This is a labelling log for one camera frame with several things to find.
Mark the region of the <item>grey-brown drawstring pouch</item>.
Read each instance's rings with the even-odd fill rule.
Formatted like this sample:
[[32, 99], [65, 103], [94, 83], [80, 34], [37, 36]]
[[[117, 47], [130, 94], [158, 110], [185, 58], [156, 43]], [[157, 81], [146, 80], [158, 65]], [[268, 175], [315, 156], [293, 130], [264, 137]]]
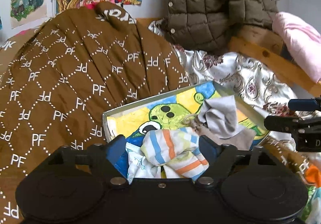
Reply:
[[187, 115], [182, 120], [183, 125], [193, 128], [199, 135], [205, 135], [218, 145], [234, 145], [239, 150], [249, 150], [256, 132], [236, 123], [229, 123], [226, 119], [210, 119], [202, 123], [196, 114]]

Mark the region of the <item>white cloth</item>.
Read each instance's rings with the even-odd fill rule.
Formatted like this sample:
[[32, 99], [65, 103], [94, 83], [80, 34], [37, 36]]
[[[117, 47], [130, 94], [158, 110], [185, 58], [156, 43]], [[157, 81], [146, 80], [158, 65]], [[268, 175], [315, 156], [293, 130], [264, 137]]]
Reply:
[[161, 178], [161, 167], [150, 163], [140, 147], [126, 143], [128, 155], [127, 180], [129, 184], [134, 178]]

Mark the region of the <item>light grey cloth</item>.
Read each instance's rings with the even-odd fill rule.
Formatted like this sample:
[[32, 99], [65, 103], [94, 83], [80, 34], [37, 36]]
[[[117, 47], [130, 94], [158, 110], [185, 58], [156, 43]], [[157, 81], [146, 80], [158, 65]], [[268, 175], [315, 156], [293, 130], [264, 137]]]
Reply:
[[245, 126], [238, 124], [234, 95], [205, 99], [197, 119], [207, 124], [220, 139], [229, 139], [245, 129]]

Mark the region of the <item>striped pastel cloth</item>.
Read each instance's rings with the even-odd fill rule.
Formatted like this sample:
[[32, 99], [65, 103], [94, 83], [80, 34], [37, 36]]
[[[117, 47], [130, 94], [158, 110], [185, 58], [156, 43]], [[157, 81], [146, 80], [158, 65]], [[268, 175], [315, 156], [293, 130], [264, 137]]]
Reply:
[[163, 167], [167, 178], [197, 180], [209, 167], [200, 151], [200, 137], [190, 127], [149, 131], [140, 150], [149, 163]]

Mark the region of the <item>white floral satin quilt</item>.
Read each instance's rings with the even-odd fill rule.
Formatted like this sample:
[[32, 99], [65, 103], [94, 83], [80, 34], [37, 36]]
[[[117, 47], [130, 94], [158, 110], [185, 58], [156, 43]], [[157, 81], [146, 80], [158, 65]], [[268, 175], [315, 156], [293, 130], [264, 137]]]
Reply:
[[215, 56], [202, 50], [171, 46], [191, 84], [215, 81], [252, 106], [261, 116], [292, 116], [288, 101], [293, 90], [265, 64], [243, 54], [229, 52]]

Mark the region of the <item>grey tray with drawing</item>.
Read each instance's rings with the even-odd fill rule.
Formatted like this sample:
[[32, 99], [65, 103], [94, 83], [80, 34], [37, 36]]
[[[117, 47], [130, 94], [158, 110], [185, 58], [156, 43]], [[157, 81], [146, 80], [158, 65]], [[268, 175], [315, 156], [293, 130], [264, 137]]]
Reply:
[[[212, 82], [207, 82], [106, 111], [102, 116], [106, 139], [112, 141], [122, 135], [126, 143], [141, 147], [149, 131], [189, 127], [183, 125], [182, 120], [190, 114], [198, 116], [205, 99], [225, 96], [229, 95], [216, 90]], [[263, 139], [267, 132], [252, 121], [255, 115], [254, 110], [237, 99], [235, 101], [238, 124], [256, 132], [252, 147]], [[128, 155], [126, 150], [115, 167], [127, 178]], [[163, 167], [161, 167], [161, 178], [167, 178]]]

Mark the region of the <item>pink folded blanket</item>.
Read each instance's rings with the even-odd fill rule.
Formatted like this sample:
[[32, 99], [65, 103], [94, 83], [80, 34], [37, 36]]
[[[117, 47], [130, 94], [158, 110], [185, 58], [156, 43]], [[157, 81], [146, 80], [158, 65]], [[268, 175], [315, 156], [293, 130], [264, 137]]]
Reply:
[[299, 67], [314, 82], [320, 81], [320, 33], [309, 23], [288, 12], [278, 12], [272, 24], [273, 32], [285, 42]]

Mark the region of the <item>colourful striped blanket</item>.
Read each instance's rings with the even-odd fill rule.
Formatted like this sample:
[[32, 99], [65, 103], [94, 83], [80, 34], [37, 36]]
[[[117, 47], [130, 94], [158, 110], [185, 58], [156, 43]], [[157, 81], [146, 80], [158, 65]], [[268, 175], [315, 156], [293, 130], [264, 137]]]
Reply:
[[305, 171], [304, 177], [309, 184], [307, 186], [308, 201], [301, 215], [301, 219], [305, 223], [320, 224], [320, 169], [311, 164]]

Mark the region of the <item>brown PF patterned quilt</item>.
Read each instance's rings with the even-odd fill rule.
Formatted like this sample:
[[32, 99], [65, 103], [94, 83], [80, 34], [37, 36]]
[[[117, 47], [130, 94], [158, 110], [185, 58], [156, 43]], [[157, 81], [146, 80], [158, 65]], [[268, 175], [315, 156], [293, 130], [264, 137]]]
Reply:
[[105, 142], [105, 111], [184, 88], [163, 37], [123, 8], [67, 10], [1, 46], [1, 223], [22, 220], [15, 191], [61, 146]]

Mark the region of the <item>brown puffer jacket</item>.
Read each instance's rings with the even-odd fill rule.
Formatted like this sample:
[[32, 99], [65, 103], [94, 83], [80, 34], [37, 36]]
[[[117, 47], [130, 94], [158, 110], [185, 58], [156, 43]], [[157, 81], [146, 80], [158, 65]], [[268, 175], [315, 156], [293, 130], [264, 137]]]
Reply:
[[276, 0], [168, 0], [165, 36], [185, 49], [221, 55], [239, 28], [271, 29], [277, 12]]

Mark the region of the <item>wooden bed frame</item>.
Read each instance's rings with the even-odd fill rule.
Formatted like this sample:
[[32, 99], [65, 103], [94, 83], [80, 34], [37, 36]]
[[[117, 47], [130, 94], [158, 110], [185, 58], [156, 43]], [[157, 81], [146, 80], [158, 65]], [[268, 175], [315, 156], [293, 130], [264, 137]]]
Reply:
[[320, 96], [320, 83], [314, 83], [296, 64], [280, 55], [284, 47], [280, 36], [269, 30], [243, 26], [234, 34], [224, 49], [224, 54], [235, 52], [252, 57], [265, 64], [279, 79], [287, 84], [299, 98]]

